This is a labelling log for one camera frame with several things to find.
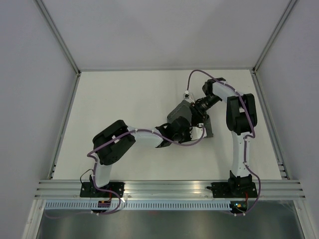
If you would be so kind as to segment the grey cloth napkin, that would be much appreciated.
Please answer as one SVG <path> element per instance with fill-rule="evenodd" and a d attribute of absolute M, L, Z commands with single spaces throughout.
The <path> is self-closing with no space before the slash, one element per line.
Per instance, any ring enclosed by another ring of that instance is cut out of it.
<path fill-rule="evenodd" d="M 190 122 L 191 127 L 198 126 L 198 124 L 191 124 L 191 111 L 189 109 L 191 103 L 194 103 L 194 102 L 188 102 L 186 100 L 182 100 L 182 102 L 179 103 L 176 106 L 176 108 L 168 114 L 167 122 L 171 123 L 173 120 L 177 119 L 178 117 L 184 117 Z M 203 124 L 207 133 L 206 138 L 212 138 L 214 134 L 212 132 L 210 118 Z"/>

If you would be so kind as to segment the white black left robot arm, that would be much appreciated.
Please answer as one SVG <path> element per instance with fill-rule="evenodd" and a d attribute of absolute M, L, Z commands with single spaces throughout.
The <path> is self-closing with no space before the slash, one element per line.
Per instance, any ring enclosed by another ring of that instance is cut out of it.
<path fill-rule="evenodd" d="M 93 138 L 95 158 L 91 191 L 97 197 L 104 197 L 109 191 L 112 165 L 135 144 L 142 143 L 154 148 L 168 147 L 173 143 L 190 142 L 192 126 L 184 117 L 165 123 L 153 129 L 135 129 L 118 120 Z"/>

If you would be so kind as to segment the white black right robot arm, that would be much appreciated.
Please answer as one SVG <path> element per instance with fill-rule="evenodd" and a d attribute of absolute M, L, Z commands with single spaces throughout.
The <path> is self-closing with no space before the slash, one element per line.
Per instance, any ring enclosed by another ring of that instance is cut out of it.
<path fill-rule="evenodd" d="M 256 137 L 257 111 L 253 94 L 243 94 L 223 78 L 208 79 L 202 90 L 205 97 L 191 104 L 203 118 L 217 102 L 226 103 L 226 125 L 233 140 L 233 163 L 227 182 L 212 182 L 207 189 L 214 198 L 258 198 L 253 177 L 260 179 L 249 167 L 250 141 Z"/>

